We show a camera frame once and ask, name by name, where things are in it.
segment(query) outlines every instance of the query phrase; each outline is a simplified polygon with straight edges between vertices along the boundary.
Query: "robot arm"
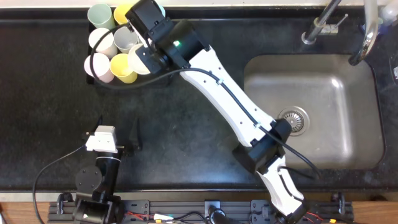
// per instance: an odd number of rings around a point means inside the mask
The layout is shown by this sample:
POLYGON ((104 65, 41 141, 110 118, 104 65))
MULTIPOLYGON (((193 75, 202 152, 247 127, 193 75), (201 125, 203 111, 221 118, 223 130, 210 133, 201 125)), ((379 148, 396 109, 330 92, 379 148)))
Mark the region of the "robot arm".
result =
POLYGON ((279 211, 278 221, 296 223, 307 212, 303 195, 285 169, 285 152, 272 136, 286 142, 291 126, 275 121, 258 108, 224 69, 215 51, 188 21, 176 25, 165 18, 154 1, 140 0, 126 18, 148 47, 136 51, 151 73, 185 69, 181 76, 197 87, 224 116, 241 145, 234 156, 252 173, 258 173, 279 211), (200 68, 212 75, 188 68, 200 68))

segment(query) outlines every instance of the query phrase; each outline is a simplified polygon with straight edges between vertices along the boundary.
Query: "drain strainer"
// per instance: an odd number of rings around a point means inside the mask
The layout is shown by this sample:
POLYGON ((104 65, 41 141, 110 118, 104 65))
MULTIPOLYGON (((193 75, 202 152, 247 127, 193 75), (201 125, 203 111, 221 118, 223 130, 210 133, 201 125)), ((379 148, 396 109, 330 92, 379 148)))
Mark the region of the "drain strainer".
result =
POLYGON ((291 106, 285 108, 282 112, 280 112, 280 119, 286 119, 289 124, 292 126, 291 136, 298 136, 299 134, 304 133, 307 130, 310 124, 310 118, 308 114, 298 106, 291 106))

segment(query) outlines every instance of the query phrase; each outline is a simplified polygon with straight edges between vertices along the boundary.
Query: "faucet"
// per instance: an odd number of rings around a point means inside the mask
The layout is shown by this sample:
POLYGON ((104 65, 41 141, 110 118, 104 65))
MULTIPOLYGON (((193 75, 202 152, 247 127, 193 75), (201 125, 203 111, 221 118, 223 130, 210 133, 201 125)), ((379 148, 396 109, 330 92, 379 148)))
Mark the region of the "faucet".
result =
MULTIPOLYGON (((318 35, 335 35, 338 33, 338 26, 348 17, 348 15, 346 14, 345 17, 336 25, 326 24, 326 21, 340 2, 341 0, 331 0, 321 15, 314 19, 310 30, 308 32, 304 32, 301 36, 304 44, 314 44, 318 35)), ((366 18, 365 36, 358 53, 353 54, 348 60, 349 64, 352 66, 357 65, 368 55, 377 37, 377 30, 379 27, 377 1, 364 0, 364 10, 366 18)))

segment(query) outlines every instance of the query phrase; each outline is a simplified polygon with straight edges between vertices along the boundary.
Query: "wall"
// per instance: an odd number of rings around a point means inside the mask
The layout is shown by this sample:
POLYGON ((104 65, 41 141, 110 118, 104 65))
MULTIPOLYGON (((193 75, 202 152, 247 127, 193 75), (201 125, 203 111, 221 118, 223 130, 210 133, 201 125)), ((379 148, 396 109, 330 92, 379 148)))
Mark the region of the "wall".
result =
MULTIPOLYGON (((90 7, 104 2, 117 6, 124 2, 137 0, 0 0, 0 8, 15 7, 90 7)), ((386 5, 391 0, 377 0, 386 5)), ((163 6, 321 6, 329 0, 157 0, 163 6)), ((363 5, 363 0, 342 0, 342 6, 363 5)))

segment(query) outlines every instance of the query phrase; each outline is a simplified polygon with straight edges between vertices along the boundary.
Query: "white cup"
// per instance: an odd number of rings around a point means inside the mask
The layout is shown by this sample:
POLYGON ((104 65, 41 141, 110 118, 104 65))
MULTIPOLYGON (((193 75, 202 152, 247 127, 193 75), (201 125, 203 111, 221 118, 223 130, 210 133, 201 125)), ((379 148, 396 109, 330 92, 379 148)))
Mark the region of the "white cup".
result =
MULTIPOLYGON (((94 71, 97 74, 98 78, 105 83, 109 83, 113 80, 114 75, 110 69, 109 58, 105 54, 95 53, 93 59, 93 67, 94 71)), ((90 56, 88 56, 85 60, 85 71, 87 74, 93 77, 93 74, 90 69, 90 56)))
POLYGON ((128 54, 130 49, 139 43, 138 35, 127 27, 122 27, 114 33, 113 42, 124 54, 128 54))
POLYGON ((127 61, 129 63, 129 67, 131 68, 131 70, 140 75, 148 75, 150 74, 149 69, 144 65, 144 63, 136 54, 136 50, 142 46, 143 44, 137 44, 133 46, 132 49, 130 49, 129 51, 129 56, 127 58, 127 61))
MULTIPOLYGON (((109 31, 106 28, 98 28, 90 33, 88 37, 88 43, 91 48, 94 48, 94 45, 100 40, 100 38, 109 31)), ((96 51, 98 53, 105 54, 108 58, 113 58, 116 54, 118 54, 118 48, 116 48, 113 43, 113 34, 110 33, 107 35, 99 44, 96 51)))
POLYGON ((87 18, 97 28, 115 27, 112 10, 107 4, 95 4, 89 8, 87 18))

